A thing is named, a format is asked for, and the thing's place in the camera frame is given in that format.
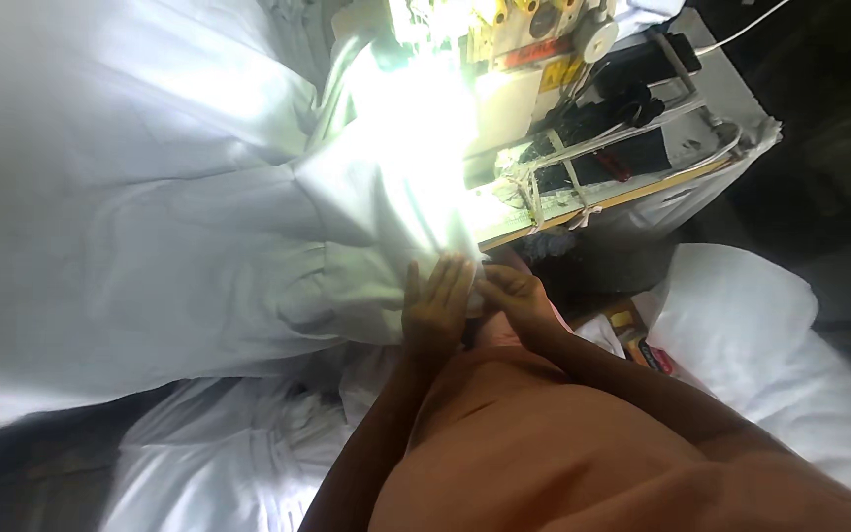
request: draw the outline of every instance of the white fabric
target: white fabric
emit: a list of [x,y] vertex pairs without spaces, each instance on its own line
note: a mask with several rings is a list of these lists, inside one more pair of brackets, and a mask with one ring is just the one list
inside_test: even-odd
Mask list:
[[810,326],[816,297],[750,252],[682,244],[648,342],[851,488],[851,364]]
[[419,201],[454,175],[384,158],[421,116],[304,152],[319,24],[294,0],[0,2],[0,425],[397,343],[408,260],[478,256],[454,200]]
[[294,532],[350,429],[290,378],[189,381],[127,432],[103,532]]
[[613,325],[609,323],[609,318],[603,314],[584,323],[576,331],[573,331],[573,333],[592,344],[602,347],[621,359],[626,358],[626,351],[622,349],[620,339],[613,332]]
[[684,5],[685,0],[617,0],[613,19],[620,25],[620,35],[616,40],[662,24],[678,15]]

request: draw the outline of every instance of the finger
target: finger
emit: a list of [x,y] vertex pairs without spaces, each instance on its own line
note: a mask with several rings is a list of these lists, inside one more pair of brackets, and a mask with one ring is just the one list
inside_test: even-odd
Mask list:
[[484,267],[485,277],[500,287],[509,287],[515,282],[520,282],[527,277],[526,273],[518,272],[514,268],[501,266],[500,264],[486,264]]
[[428,278],[428,283],[425,284],[425,294],[423,297],[425,301],[431,301],[435,297],[435,291],[439,288],[439,283],[442,282],[442,277],[445,275],[445,271],[448,270],[451,259],[447,253],[443,253],[439,257],[439,261],[436,262],[435,268],[432,270],[432,275]]
[[448,303],[446,306],[452,311],[460,311],[462,315],[465,313],[465,306],[468,304],[468,293],[472,288],[472,281],[475,280],[475,263],[471,260],[466,260],[461,265],[461,272],[452,286],[452,291],[448,295]]
[[419,263],[415,260],[409,262],[406,271],[406,295],[403,299],[403,308],[409,308],[419,301]]
[[435,291],[435,298],[432,303],[444,307],[448,303],[448,296],[452,293],[452,287],[458,281],[458,276],[461,275],[461,267],[464,259],[461,256],[455,255],[455,259],[451,261],[448,269],[445,270],[445,275],[442,277],[442,282]]
[[508,308],[514,301],[511,296],[505,294],[497,285],[484,279],[475,281],[475,290],[477,290],[478,293],[485,298],[485,300],[491,301],[494,305],[496,305],[497,308]]

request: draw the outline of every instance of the bare skin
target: bare skin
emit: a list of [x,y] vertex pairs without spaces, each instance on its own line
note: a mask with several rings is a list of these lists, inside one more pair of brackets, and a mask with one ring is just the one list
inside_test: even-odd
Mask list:
[[[443,257],[420,291],[410,264],[403,310],[405,356],[372,409],[331,467],[301,530],[368,528],[373,506],[393,467],[406,453],[419,407],[432,381],[458,350],[475,265]],[[505,313],[527,350],[548,359],[584,386],[614,395],[668,426],[710,460],[747,453],[789,454],[769,434],[707,394],[613,356],[567,332],[540,279],[506,266],[484,268],[475,289]]]

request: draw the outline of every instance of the person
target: person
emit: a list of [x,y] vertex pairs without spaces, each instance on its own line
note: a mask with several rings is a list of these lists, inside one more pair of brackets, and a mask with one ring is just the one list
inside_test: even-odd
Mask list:
[[498,331],[459,352],[475,269],[442,257],[420,288],[410,264],[405,355],[302,532],[851,530],[850,490],[715,398],[574,336],[528,273],[484,267]]

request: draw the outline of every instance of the white cable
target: white cable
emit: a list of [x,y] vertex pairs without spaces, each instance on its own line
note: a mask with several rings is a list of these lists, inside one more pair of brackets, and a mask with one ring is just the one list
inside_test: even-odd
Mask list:
[[763,15],[761,15],[760,17],[758,17],[758,18],[757,18],[757,20],[755,20],[755,21],[751,22],[749,25],[747,25],[747,28],[745,28],[744,30],[740,30],[739,32],[737,32],[737,33],[735,33],[734,35],[732,35],[732,36],[728,37],[727,39],[725,39],[725,40],[723,40],[723,41],[721,41],[721,42],[715,42],[714,44],[711,44],[710,46],[703,46],[702,48],[695,48],[695,55],[697,55],[697,56],[703,56],[704,54],[706,54],[706,53],[708,53],[708,52],[710,52],[710,51],[712,51],[712,50],[717,50],[718,48],[720,48],[720,47],[724,46],[724,45],[725,45],[725,44],[727,44],[728,42],[734,41],[735,39],[737,39],[738,37],[740,37],[741,35],[743,35],[743,34],[744,34],[744,32],[746,32],[747,30],[750,30],[751,28],[753,28],[754,26],[756,26],[756,25],[757,25],[760,21],[762,21],[762,20],[764,20],[765,18],[769,17],[772,13],[774,13],[774,11],[775,11],[775,10],[779,9],[779,8],[780,8],[780,7],[782,7],[784,4],[786,4],[786,2],[789,2],[789,0],[780,0],[780,3],[779,3],[779,4],[777,4],[776,6],[771,7],[771,8],[770,8],[770,10],[768,10],[766,13],[764,13]]

